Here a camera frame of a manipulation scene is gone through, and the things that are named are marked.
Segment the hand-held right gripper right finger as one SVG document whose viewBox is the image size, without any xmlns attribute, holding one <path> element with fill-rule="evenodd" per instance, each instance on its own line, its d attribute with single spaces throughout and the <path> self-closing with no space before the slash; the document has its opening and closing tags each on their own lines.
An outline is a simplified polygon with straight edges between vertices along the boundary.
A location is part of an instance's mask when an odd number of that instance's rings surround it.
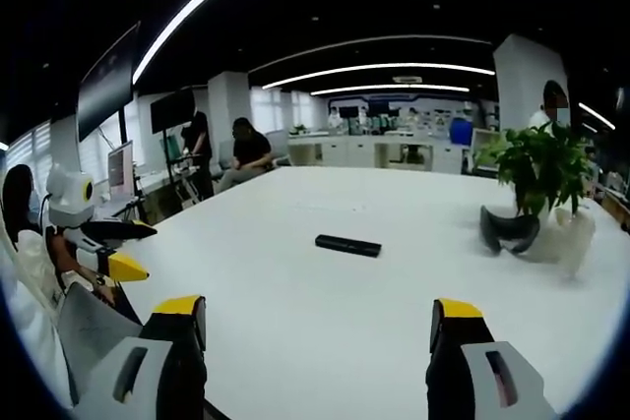
<svg viewBox="0 0 630 420">
<path fill-rule="evenodd" d="M 509 342 L 492 336 L 467 302 L 433 302 L 425 374 L 429 419 L 555 419 L 543 378 Z"/>
</svg>

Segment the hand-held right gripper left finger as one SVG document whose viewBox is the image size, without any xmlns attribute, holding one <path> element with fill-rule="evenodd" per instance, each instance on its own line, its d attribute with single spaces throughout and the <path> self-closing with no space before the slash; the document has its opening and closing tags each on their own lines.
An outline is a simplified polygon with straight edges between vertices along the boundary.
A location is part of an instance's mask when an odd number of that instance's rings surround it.
<svg viewBox="0 0 630 420">
<path fill-rule="evenodd" d="M 74 418 L 204 418 L 205 310 L 200 295 L 169 299 L 139 324 L 74 295 Z"/>
</svg>

